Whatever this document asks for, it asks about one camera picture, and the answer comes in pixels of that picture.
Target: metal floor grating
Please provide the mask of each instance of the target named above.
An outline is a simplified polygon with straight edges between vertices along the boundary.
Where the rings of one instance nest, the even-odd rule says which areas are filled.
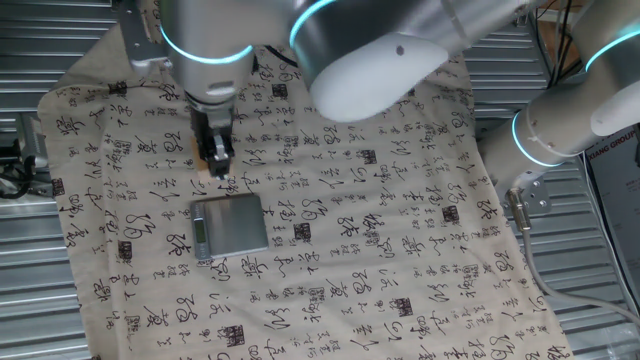
[[[115,22],[109,0],[0,0],[0,146],[16,137],[16,114],[35,112]],[[532,33],[530,25],[510,25],[465,52],[479,134],[511,120],[546,88],[548,70]],[[533,219],[532,231],[543,277],[560,290],[623,303],[580,163],[545,179],[554,207]],[[2,201],[0,229],[0,359],[90,359],[55,202]],[[578,359],[640,351],[637,333],[618,315],[549,302]]]

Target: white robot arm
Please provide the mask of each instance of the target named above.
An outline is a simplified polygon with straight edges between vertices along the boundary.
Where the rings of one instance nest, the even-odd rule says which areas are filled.
[[[133,0],[119,11],[132,66],[144,74],[153,61],[168,60],[193,108],[200,157],[223,177],[233,157],[234,98],[251,71],[253,45],[290,46],[320,114],[352,122],[385,110],[449,56],[541,2],[160,0],[164,48],[144,39]],[[597,136],[638,122],[638,34],[640,2],[584,7],[572,35],[590,59],[587,80],[545,92],[479,143],[499,195],[526,187]],[[345,102],[345,94],[358,99]]]

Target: beige cloth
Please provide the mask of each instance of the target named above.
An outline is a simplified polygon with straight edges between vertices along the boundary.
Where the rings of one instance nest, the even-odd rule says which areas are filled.
[[[295,69],[258,55],[225,182],[199,181],[183,91],[166,71],[136,78],[118,27],[43,98],[93,355],[572,356],[478,154],[462,58],[383,114],[336,124]],[[269,250],[197,262],[189,204],[249,192]]]

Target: black cable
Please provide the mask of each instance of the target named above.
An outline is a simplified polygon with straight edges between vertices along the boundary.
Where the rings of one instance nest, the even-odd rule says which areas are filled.
[[[562,27],[560,27],[560,33],[562,34],[561,39],[560,39],[560,46],[558,47],[558,52],[564,51],[564,38],[565,38],[565,32],[567,30],[567,24],[569,22],[569,9],[571,9],[571,4],[573,3],[573,0],[569,0],[569,2],[567,3],[567,7],[565,8],[565,12],[564,12],[564,20],[562,22]],[[558,54],[555,54],[558,62],[561,60],[561,56],[558,57]],[[558,77],[558,74],[562,71],[561,68],[558,68],[560,64],[555,64],[553,66],[553,71],[551,72],[551,81],[549,81],[549,84],[547,85],[547,90],[551,89],[554,85],[555,85],[555,78]]]
[[[270,53],[272,53],[273,55],[275,55],[278,59],[286,62],[287,64],[293,66],[293,67],[298,67],[298,63],[289,59],[288,57],[282,55],[280,53],[280,51],[274,49],[272,46],[266,45],[265,48],[267,48],[267,50],[269,50]]]
[[[25,175],[24,175],[24,172],[23,172],[22,170],[20,170],[20,169],[18,169],[18,168],[13,168],[13,170],[15,170],[18,174],[20,174],[20,175],[21,175],[21,176],[23,176],[23,177],[25,176]]]
[[[582,64],[582,60],[578,59],[576,61],[573,62],[573,64],[571,64],[571,66],[569,66],[569,68],[567,70],[565,70],[561,75],[560,75],[560,80],[566,78],[567,76],[569,76],[571,73],[573,73],[574,71],[576,71],[576,69],[578,69],[578,71],[580,71],[579,69],[581,69],[583,66]]]
[[[24,161],[24,178],[20,179],[20,187],[18,191],[13,194],[5,194],[0,190],[0,199],[15,200],[23,197],[31,187],[31,181],[33,180],[33,174],[35,173],[36,159],[33,156],[29,156]]]
[[[544,11],[542,12],[542,14],[540,14],[540,16],[536,15],[536,19],[540,19],[546,12],[547,10],[549,10],[551,8],[551,6],[553,6],[553,4],[555,4],[556,2],[558,2],[558,0],[554,0],[551,2],[551,4],[549,4]],[[571,8],[579,8],[579,7],[583,7],[582,5],[574,5]]]
[[[638,147],[636,148],[636,165],[640,168],[640,142],[638,143]]]
[[[569,38],[569,41],[567,42],[567,46],[564,48],[562,56],[560,56],[560,63],[558,64],[558,73],[556,76],[555,85],[558,85],[558,83],[560,82],[560,79],[561,79],[560,75],[562,74],[562,69],[564,69],[564,64],[567,61],[567,56],[569,55],[569,49],[571,48],[572,43],[573,43],[573,38]]]
[[[549,6],[547,6],[547,7],[544,9],[544,11],[542,12],[542,14],[540,14],[540,16],[538,16],[538,14],[537,14],[538,9],[536,9],[536,20],[540,19],[540,18],[541,18],[541,17],[542,17],[546,12],[547,12],[547,10],[549,10],[549,9],[551,8],[551,6],[553,6],[553,4],[555,4],[555,3],[557,3],[557,2],[558,2],[558,0],[553,0],[553,1],[551,2],[551,4],[549,4]]]
[[[0,165],[19,163],[20,143],[16,139],[11,146],[0,146]]]
[[[536,43],[538,44],[538,49],[540,49],[540,53],[542,54],[542,59],[544,60],[544,65],[546,66],[546,69],[548,70],[550,68],[549,66],[549,57],[546,56],[546,52],[543,50],[542,47],[542,43],[540,42],[540,28],[538,27],[538,20],[534,19],[534,27],[535,27],[535,31],[536,31]]]
[[[7,180],[7,181],[12,182],[14,184],[24,184],[24,183],[29,183],[30,182],[30,181],[27,181],[27,180],[24,180],[24,179],[18,179],[18,178],[15,178],[13,176],[8,176],[8,175],[5,175],[5,174],[0,174],[0,179]]]
[[[564,49],[564,34],[567,31],[567,24],[569,23],[569,10],[571,9],[571,4],[573,3],[573,0],[569,0],[569,2],[567,3],[567,7],[564,10],[564,20],[562,21],[562,27],[560,28],[560,34],[562,34],[561,40],[560,40],[560,47],[558,48],[558,51],[563,51]],[[558,78],[560,76],[560,72],[562,72],[562,64],[561,64],[561,60],[562,60],[562,54],[560,54],[561,56],[558,57],[558,64],[556,64],[558,66],[557,70],[556,70],[556,78]]]

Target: digital scale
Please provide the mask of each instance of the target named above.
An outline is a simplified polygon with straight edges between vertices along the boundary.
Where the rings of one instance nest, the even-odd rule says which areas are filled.
[[[191,204],[195,254],[198,260],[267,250],[269,239],[260,197],[239,195]]]

